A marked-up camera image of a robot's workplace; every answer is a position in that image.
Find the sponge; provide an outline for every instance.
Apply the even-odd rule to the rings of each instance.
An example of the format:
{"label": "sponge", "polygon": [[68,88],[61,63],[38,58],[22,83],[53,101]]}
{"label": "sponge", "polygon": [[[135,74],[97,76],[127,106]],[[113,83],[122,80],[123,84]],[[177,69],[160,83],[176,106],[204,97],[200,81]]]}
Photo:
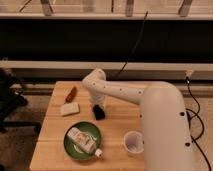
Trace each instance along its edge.
{"label": "sponge", "polygon": [[61,116],[79,113],[79,111],[79,105],[77,102],[66,103],[61,106]]}

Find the red object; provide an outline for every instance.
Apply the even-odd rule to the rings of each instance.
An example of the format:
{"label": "red object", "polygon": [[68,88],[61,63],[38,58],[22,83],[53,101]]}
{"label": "red object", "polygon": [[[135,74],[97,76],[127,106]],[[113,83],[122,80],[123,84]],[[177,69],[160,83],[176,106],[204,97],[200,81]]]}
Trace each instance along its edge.
{"label": "red object", "polygon": [[66,97],[66,103],[72,102],[74,97],[76,96],[76,93],[77,93],[77,88],[74,86]]}

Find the white cup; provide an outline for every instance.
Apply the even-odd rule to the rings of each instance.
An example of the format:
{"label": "white cup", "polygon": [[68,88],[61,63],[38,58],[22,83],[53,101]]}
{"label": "white cup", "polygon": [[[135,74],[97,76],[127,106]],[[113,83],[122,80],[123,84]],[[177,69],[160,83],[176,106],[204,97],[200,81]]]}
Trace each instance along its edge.
{"label": "white cup", "polygon": [[124,148],[129,156],[143,152],[143,136],[138,131],[130,131],[124,135]]}

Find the green bowl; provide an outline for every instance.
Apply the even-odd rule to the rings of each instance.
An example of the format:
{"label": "green bowl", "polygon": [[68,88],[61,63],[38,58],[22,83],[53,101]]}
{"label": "green bowl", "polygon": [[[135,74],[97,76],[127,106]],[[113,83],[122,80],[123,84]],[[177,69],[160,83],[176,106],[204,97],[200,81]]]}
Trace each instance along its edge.
{"label": "green bowl", "polygon": [[83,151],[81,151],[67,136],[67,133],[73,127],[76,127],[80,131],[91,136],[91,138],[96,142],[97,148],[99,148],[99,146],[101,144],[101,132],[100,132],[100,130],[93,123],[78,122],[78,123],[72,125],[67,130],[67,132],[64,136],[64,149],[70,157],[72,157],[73,159],[79,160],[79,161],[85,161],[85,160],[92,158],[94,156],[93,154],[89,155],[89,154],[86,154]]}

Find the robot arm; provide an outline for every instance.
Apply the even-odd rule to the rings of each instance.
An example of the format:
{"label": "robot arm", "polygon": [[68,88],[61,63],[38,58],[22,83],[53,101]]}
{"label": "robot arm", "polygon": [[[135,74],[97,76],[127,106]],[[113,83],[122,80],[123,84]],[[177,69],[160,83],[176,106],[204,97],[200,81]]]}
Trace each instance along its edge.
{"label": "robot arm", "polygon": [[144,158],[147,171],[195,171],[194,154],[184,100],[180,91],[166,82],[142,88],[107,82],[95,69],[83,80],[90,101],[104,94],[138,104],[142,114]]}

